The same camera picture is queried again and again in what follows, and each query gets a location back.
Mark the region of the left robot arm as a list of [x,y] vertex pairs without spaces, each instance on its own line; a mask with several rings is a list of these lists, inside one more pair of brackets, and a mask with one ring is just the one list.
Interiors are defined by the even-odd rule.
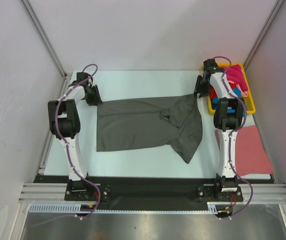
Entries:
[[93,76],[84,71],[76,73],[76,80],[62,97],[47,103],[50,132],[63,147],[71,181],[81,181],[88,176],[79,146],[81,120],[77,105],[81,101],[85,101],[88,106],[103,103],[98,86],[93,84]]

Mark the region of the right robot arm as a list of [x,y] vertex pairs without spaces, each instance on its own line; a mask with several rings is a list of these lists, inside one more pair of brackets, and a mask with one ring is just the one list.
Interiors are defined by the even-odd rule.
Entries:
[[232,90],[227,70],[228,67],[218,66],[216,59],[228,60],[227,57],[215,56],[203,62],[203,74],[199,75],[194,88],[194,96],[207,97],[213,88],[218,97],[218,104],[213,116],[213,124],[219,136],[219,167],[217,175],[222,179],[238,177],[235,164],[236,139],[247,118],[247,108],[244,101]]

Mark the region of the dark grey t-shirt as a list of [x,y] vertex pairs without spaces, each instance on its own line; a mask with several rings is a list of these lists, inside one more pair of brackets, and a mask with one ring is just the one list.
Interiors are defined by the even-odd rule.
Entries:
[[189,164],[202,138],[202,117],[192,94],[112,100],[97,107],[98,152],[169,145]]

